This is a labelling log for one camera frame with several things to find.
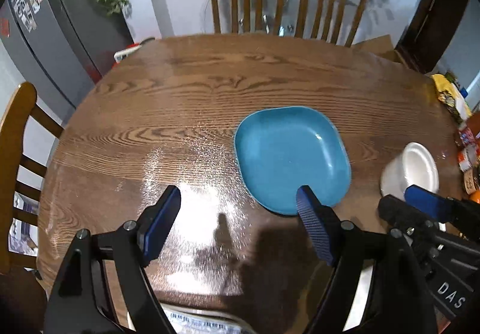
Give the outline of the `yellow snack bag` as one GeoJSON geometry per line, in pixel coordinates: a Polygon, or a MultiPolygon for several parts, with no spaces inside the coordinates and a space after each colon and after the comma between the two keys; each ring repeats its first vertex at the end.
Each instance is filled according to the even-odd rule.
{"type": "Polygon", "coordinates": [[[454,120],[459,124],[470,118],[472,112],[456,85],[440,73],[433,74],[431,79],[436,88],[437,99],[447,108],[454,120]]]}

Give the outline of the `grey refrigerator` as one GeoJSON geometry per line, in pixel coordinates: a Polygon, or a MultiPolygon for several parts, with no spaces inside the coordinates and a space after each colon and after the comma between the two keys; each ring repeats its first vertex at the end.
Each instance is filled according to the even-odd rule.
{"type": "Polygon", "coordinates": [[[132,43],[124,14],[92,0],[3,0],[2,44],[40,99],[67,121],[132,43]]]}

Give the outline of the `small white ramekin bowl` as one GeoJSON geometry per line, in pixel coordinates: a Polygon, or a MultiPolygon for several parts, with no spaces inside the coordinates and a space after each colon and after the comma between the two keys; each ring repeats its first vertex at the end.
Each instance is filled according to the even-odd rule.
{"type": "Polygon", "coordinates": [[[431,193],[439,192],[439,173],[432,154],[420,143],[410,142],[389,162],[380,177],[383,197],[404,199],[406,189],[417,185],[431,193]]]}

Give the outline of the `blue square plate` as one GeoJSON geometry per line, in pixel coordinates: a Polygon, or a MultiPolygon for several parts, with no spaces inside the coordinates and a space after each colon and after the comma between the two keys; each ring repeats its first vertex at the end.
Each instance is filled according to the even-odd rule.
{"type": "Polygon", "coordinates": [[[311,107],[276,107],[245,117],[233,139],[244,185],[267,210],[296,216],[296,192],[309,186],[334,207],[349,191],[352,168],[332,121],[311,107]]]}

